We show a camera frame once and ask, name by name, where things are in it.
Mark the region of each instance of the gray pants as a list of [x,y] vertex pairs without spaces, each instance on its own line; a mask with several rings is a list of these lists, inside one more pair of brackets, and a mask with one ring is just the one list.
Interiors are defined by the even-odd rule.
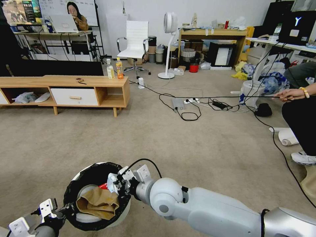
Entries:
[[306,87],[309,84],[305,80],[307,77],[315,77],[316,62],[307,62],[290,67],[285,70],[284,77],[294,88]]

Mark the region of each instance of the paper roll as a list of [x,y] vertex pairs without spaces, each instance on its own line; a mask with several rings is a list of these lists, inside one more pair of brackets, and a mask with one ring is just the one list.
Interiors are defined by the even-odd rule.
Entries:
[[280,142],[284,146],[290,146],[290,145],[295,145],[299,143],[290,128],[286,128],[279,131],[278,136],[279,136]]

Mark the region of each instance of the hand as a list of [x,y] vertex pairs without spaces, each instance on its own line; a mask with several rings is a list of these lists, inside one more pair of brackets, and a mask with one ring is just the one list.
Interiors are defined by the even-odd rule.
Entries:
[[301,89],[287,89],[276,93],[274,96],[280,97],[279,99],[283,102],[290,102],[296,99],[304,99],[305,93]]

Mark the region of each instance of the whiteboard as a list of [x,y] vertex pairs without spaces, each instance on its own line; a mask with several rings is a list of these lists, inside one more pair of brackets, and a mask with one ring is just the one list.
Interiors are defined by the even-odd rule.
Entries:
[[68,14],[69,1],[77,4],[80,14],[87,18],[89,26],[98,26],[94,0],[39,0],[42,16],[49,19],[49,15]]

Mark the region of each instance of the drawer handle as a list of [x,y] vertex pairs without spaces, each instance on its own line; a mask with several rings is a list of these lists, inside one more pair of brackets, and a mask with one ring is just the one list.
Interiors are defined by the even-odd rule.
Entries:
[[69,96],[70,99],[81,99],[81,96]]

